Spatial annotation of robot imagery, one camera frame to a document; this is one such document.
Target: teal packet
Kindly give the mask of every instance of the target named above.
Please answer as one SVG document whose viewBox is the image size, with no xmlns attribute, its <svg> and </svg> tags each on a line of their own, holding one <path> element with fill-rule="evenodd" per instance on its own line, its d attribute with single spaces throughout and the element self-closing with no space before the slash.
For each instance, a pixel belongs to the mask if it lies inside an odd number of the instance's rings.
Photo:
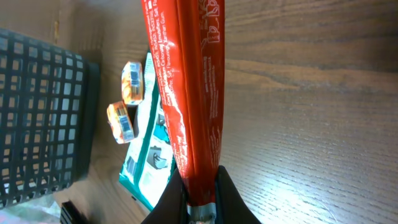
<svg viewBox="0 0 398 224">
<path fill-rule="evenodd" d="M 175 161 L 150 52 L 145 62 L 144 86 L 144 100 L 138 105 L 134 120 L 138 135 L 130 142 L 119 182 L 152 211 L 170 180 Z"/>
</svg>

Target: plastic wrapper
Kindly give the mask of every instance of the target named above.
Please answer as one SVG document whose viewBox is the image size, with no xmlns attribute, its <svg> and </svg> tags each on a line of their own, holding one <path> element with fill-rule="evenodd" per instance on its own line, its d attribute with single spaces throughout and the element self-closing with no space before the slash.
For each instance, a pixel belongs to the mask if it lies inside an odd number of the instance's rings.
<svg viewBox="0 0 398 224">
<path fill-rule="evenodd" d="M 112 128 L 113 137 L 119 144 L 130 142 L 134 139 L 134 129 L 127 113 L 126 105 L 120 101 L 112 103 L 106 110 L 108 122 Z"/>
<path fill-rule="evenodd" d="M 128 62 L 122 71 L 122 98 L 128 106 L 138 105 L 144 99 L 142 65 Z"/>
<path fill-rule="evenodd" d="M 224 105 L 224 1 L 141 0 L 191 221 L 213 222 Z"/>
</svg>

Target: brown wooden floor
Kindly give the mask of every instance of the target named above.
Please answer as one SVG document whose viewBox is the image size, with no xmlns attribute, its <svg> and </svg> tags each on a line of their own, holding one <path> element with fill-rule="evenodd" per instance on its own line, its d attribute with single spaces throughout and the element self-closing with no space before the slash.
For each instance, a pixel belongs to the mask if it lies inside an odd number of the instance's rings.
<svg viewBox="0 0 398 224">
<path fill-rule="evenodd" d="M 140 223 L 105 113 L 124 64 L 146 56 L 140 2 L 0 2 L 1 27 L 54 43 L 58 19 L 57 44 L 101 63 L 90 173 L 56 198 L 95 223 Z M 226 0 L 225 31 L 221 164 L 258 219 L 398 223 L 398 1 Z"/>
</svg>

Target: grid basket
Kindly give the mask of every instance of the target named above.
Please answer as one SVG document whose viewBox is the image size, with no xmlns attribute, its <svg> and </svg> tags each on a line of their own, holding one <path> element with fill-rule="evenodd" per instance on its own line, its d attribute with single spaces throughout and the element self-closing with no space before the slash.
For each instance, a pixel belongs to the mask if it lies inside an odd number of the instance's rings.
<svg viewBox="0 0 398 224">
<path fill-rule="evenodd" d="M 0 208 L 87 173 L 99 86 L 80 55 L 0 29 Z"/>
</svg>

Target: red plastic packet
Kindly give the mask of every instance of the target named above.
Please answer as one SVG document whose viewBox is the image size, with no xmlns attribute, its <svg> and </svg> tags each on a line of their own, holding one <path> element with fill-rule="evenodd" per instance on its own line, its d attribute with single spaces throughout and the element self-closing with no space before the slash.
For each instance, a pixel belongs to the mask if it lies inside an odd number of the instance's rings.
<svg viewBox="0 0 398 224">
<path fill-rule="evenodd" d="M 141 1 L 188 212 L 193 221 L 214 219 L 224 111 L 224 0 Z"/>
</svg>

